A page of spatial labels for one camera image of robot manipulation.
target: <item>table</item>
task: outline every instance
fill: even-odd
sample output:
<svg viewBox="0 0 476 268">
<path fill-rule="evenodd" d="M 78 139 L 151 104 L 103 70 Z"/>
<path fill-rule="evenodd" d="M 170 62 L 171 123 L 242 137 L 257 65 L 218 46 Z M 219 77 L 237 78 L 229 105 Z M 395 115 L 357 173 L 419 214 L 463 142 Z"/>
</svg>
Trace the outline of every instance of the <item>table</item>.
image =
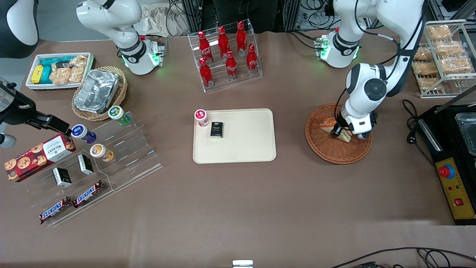
<svg viewBox="0 0 476 268">
<path fill-rule="evenodd" d="M 171 39 L 164 67 L 145 76 L 127 70 L 111 41 L 41 41 L 35 53 L 91 52 L 96 66 L 126 73 L 123 107 L 144 123 L 164 167 L 54 228 L 40 226 L 25 194 L 0 180 L 1 266 L 224 268 L 233 259 L 253 259 L 257 268 L 325 268 L 401 246 L 474 255 L 476 227 L 453 226 L 433 167 L 405 142 L 409 115 L 401 100 L 413 101 L 422 113 L 445 99 L 419 99 L 410 75 L 405 91 L 378 108 L 369 154 L 353 165 L 333 165 L 309 148 L 304 125 L 317 106 L 337 100 L 349 68 L 318 62 L 311 49 L 285 33 L 257 39 L 263 78 L 208 94 L 187 38 Z M 379 37 L 366 35 L 362 44 L 358 62 L 381 62 L 395 51 Z M 33 92 L 22 86 L 22 92 L 40 111 L 70 124 L 91 129 L 101 124 L 73 113 L 73 91 Z M 192 114 L 198 108 L 269 108 L 276 159 L 194 163 Z M 23 125 L 9 126 L 6 133 L 18 144 L 2 149 L 4 162 L 54 135 Z M 414 251 L 367 260 L 422 265 Z M 453 266 L 474 265 L 451 260 Z"/>
</svg>

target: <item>red emergency stop button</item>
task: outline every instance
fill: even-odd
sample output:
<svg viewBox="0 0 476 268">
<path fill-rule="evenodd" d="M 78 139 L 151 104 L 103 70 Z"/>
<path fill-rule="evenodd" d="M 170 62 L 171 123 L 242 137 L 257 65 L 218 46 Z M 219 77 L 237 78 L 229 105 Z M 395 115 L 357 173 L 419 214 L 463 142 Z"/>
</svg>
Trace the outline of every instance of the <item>red emergency stop button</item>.
<svg viewBox="0 0 476 268">
<path fill-rule="evenodd" d="M 455 169 L 450 165 L 444 165 L 438 169 L 438 173 L 444 178 L 452 179 L 455 176 Z"/>
<path fill-rule="evenodd" d="M 455 205 L 456 206 L 462 206 L 463 205 L 463 200 L 461 198 L 455 199 Z"/>
</svg>

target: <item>coca-cola bottle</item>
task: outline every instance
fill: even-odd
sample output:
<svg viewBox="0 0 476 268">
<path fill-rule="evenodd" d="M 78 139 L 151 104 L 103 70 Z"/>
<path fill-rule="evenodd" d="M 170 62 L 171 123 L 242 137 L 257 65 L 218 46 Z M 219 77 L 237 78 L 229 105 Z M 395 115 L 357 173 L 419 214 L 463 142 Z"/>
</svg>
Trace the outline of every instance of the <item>coca-cola bottle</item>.
<svg viewBox="0 0 476 268">
<path fill-rule="evenodd" d="M 205 38 L 205 33 L 203 31 L 199 31 L 198 38 L 200 39 L 198 47 L 200 48 L 202 57 L 207 61 L 208 64 L 213 63 L 213 56 L 211 54 L 210 43 Z"/>
<path fill-rule="evenodd" d="M 218 27 L 218 47 L 220 48 L 220 57 L 222 60 L 227 60 L 227 51 L 230 50 L 228 43 L 228 36 L 225 34 L 225 27 Z"/>
<path fill-rule="evenodd" d="M 255 52 L 255 45 L 251 44 L 249 45 L 248 49 L 248 56 L 246 56 L 246 64 L 248 65 L 248 74 L 249 75 L 255 75 L 258 72 L 257 67 L 258 63 L 258 56 L 256 55 Z"/>
<path fill-rule="evenodd" d="M 237 45 L 238 45 L 238 54 L 240 56 L 245 56 L 248 47 L 248 39 L 245 32 L 245 24 L 243 21 L 238 21 L 238 31 L 237 31 Z"/>
<path fill-rule="evenodd" d="M 210 67 L 207 65 L 207 60 L 201 58 L 200 62 L 200 75 L 203 80 L 203 85 L 205 87 L 213 87 L 215 83 L 213 82 L 213 78 L 211 77 L 211 70 Z"/>
<path fill-rule="evenodd" d="M 237 70 L 237 62 L 235 58 L 233 58 L 233 51 L 229 50 L 227 52 L 227 73 L 228 73 L 228 80 L 236 80 L 238 78 L 238 70 Z"/>
</svg>

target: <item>walkers cookie box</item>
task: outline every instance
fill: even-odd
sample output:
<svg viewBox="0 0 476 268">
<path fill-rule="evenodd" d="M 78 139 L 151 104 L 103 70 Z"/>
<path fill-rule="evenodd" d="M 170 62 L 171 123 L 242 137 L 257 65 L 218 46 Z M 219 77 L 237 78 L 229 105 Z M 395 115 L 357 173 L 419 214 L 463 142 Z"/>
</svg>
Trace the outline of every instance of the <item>walkers cookie box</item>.
<svg viewBox="0 0 476 268">
<path fill-rule="evenodd" d="M 20 182 L 76 150 L 73 141 L 58 134 L 5 163 L 10 181 Z"/>
</svg>

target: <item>round wicker basket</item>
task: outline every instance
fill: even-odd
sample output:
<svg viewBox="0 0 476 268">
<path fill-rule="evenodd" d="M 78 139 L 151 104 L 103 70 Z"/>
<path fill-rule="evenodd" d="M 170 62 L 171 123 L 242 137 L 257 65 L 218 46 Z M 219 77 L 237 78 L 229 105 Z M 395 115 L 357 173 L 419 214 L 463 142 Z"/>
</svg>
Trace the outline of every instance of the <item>round wicker basket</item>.
<svg viewBox="0 0 476 268">
<path fill-rule="evenodd" d="M 116 67 L 113 67 L 113 66 L 104 66 L 104 67 L 99 67 L 98 69 L 109 71 L 109 72 L 115 72 L 119 75 L 119 77 L 120 77 L 119 87 L 116 90 L 116 93 L 114 94 L 114 97 L 112 98 L 110 106 L 120 105 L 121 102 L 126 97 L 126 91 L 127 91 L 126 76 L 124 75 L 124 73 L 119 68 L 116 68 Z M 74 98 L 76 98 L 76 96 L 78 95 L 78 93 L 79 93 L 79 91 L 81 90 L 82 87 L 83 87 L 83 83 L 81 83 L 81 85 L 79 85 L 79 88 L 74 93 L 73 100 L 74 100 Z M 79 116 L 81 118 L 84 118 L 86 120 L 89 120 L 89 121 L 103 121 L 103 120 L 106 120 L 106 119 L 109 118 L 108 112 L 98 114 L 98 113 L 90 113 L 90 112 L 86 112 L 86 111 L 81 111 L 81 110 L 79 110 L 78 108 L 76 108 L 74 106 L 74 101 L 71 102 L 71 106 L 73 107 L 73 111 L 77 116 Z"/>
<path fill-rule="evenodd" d="M 315 109 L 306 121 L 306 140 L 312 150 L 322 159 L 334 164 L 351 164 L 364 158 L 372 145 L 372 134 L 365 140 L 352 135 L 350 142 L 332 137 L 319 128 L 325 119 L 334 116 L 335 103 L 327 103 Z"/>
</svg>

